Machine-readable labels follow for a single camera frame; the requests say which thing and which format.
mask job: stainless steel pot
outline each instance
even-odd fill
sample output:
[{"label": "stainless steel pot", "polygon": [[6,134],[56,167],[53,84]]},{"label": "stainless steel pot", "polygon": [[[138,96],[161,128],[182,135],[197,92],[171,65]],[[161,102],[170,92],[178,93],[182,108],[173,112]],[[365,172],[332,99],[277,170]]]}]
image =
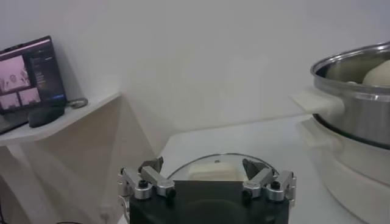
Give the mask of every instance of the stainless steel pot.
[{"label": "stainless steel pot", "polygon": [[386,60],[390,42],[325,58],[311,68],[316,89],[292,99],[329,129],[390,149],[390,86],[362,84],[365,75]]}]

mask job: white food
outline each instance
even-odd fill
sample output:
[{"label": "white food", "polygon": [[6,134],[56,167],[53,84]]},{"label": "white food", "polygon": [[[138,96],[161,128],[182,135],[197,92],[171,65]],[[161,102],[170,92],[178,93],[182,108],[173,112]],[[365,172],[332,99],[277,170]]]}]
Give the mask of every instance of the white food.
[{"label": "white food", "polygon": [[364,85],[390,86],[390,60],[383,62],[367,73],[363,79]]},{"label": "white food", "polygon": [[194,164],[188,171],[189,180],[242,181],[239,170],[230,163]]}]

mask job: table surface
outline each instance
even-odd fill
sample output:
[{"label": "table surface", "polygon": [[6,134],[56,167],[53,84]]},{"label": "table surface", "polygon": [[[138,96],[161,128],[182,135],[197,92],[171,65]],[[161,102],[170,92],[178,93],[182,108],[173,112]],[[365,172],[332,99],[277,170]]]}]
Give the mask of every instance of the table surface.
[{"label": "table surface", "polygon": [[0,146],[16,145],[24,142],[38,141],[56,134],[60,130],[75,123],[79,119],[94,112],[105,104],[120,96],[119,92],[104,94],[89,99],[87,106],[79,109],[67,108],[65,114],[56,121],[37,128],[30,128],[28,124],[0,135]]},{"label": "table surface", "polygon": [[291,223],[361,224],[343,208],[324,185],[307,156],[307,147],[295,125],[309,116],[192,131],[170,137],[161,152],[167,177],[180,166],[214,153],[242,153],[260,158],[277,170],[292,170],[297,176],[296,205]]}]

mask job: laptop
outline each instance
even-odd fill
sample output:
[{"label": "laptop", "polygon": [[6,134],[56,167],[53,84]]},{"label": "laptop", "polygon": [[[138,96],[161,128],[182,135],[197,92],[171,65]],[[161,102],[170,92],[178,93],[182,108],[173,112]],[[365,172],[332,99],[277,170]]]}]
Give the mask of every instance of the laptop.
[{"label": "laptop", "polygon": [[0,51],[0,134],[28,123],[34,108],[66,103],[50,36]]}]

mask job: steamed bun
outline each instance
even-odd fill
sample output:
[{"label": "steamed bun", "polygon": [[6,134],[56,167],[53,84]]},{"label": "steamed bun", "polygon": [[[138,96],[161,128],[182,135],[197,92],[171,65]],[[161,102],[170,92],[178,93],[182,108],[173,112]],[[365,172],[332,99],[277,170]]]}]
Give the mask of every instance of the steamed bun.
[{"label": "steamed bun", "polygon": [[364,85],[390,86],[390,60],[370,70],[363,79]]}]

